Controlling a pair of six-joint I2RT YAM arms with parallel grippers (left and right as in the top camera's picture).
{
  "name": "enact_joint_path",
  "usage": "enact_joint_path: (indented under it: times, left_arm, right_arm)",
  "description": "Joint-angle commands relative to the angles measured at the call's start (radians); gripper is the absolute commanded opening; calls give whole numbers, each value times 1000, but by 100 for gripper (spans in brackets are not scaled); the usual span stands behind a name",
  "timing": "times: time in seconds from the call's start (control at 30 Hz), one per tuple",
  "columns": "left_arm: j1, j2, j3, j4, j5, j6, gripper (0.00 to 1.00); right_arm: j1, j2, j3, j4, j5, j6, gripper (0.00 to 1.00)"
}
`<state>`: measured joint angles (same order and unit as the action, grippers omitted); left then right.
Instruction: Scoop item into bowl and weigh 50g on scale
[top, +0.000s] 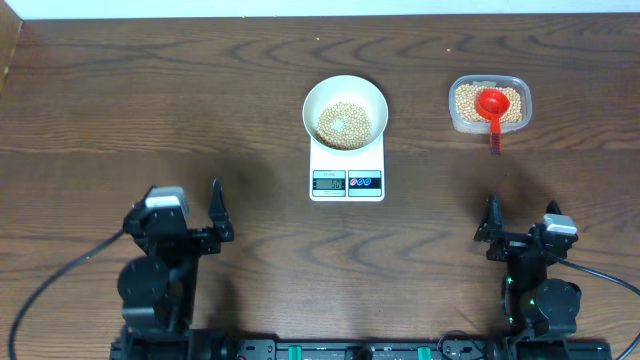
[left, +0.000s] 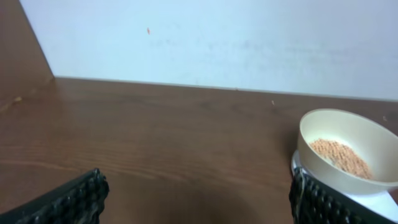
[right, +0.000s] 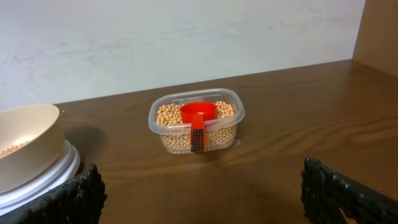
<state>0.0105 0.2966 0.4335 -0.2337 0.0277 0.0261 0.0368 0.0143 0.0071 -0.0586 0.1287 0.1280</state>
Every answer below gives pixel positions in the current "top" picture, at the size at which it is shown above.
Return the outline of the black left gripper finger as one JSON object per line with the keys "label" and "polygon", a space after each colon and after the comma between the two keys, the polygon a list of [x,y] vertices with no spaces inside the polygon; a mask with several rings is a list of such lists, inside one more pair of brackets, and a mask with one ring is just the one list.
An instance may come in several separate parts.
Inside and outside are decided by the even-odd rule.
{"label": "black left gripper finger", "polygon": [[156,188],[156,185],[151,185],[149,187],[149,189],[145,192],[145,194],[142,196],[142,198],[138,201],[136,201],[133,205],[132,205],[132,210],[131,213],[135,213],[135,212],[139,212],[139,211],[143,211],[146,208],[146,204],[145,201],[147,199],[147,197],[150,195],[150,193]]}
{"label": "black left gripper finger", "polygon": [[221,242],[232,242],[234,240],[234,228],[226,209],[222,184],[217,178],[214,179],[212,184],[208,216],[219,240]]}

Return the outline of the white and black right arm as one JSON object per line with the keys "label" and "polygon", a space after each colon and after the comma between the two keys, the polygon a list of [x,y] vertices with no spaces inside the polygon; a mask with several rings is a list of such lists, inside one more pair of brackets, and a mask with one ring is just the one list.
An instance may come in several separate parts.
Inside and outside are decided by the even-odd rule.
{"label": "white and black right arm", "polygon": [[566,336],[577,330],[582,297],[578,285],[548,276],[548,268],[567,257],[578,241],[577,227],[555,201],[547,205],[540,223],[526,233],[504,229],[498,197],[491,194],[474,235],[489,245],[486,258],[504,262],[501,306],[511,332],[492,343],[491,359],[568,359]]}

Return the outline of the red plastic measuring scoop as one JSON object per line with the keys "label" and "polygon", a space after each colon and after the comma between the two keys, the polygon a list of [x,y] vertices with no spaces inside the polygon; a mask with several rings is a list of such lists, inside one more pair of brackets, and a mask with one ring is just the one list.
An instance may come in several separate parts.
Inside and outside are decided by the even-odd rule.
{"label": "red plastic measuring scoop", "polygon": [[510,101],[504,93],[496,89],[482,90],[475,100],[475,110],[489,121],[490,150],[492,155],[502,151],[501,118],[509,110]]}

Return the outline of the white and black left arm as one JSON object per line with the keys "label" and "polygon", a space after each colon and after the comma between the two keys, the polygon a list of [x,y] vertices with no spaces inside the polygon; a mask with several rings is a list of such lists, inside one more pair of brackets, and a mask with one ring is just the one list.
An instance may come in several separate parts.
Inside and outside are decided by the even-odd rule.
{"label": "white and black left arm", "polygon": [[221,331],[191,328],[201,257],[234,240],[221,183],[212,184],[210,226],[190,228],[185,191],[151,187],[123,220],[144,255],[120,272],[117,290],[125,325],[112,359],[234,359],[237,345]]}

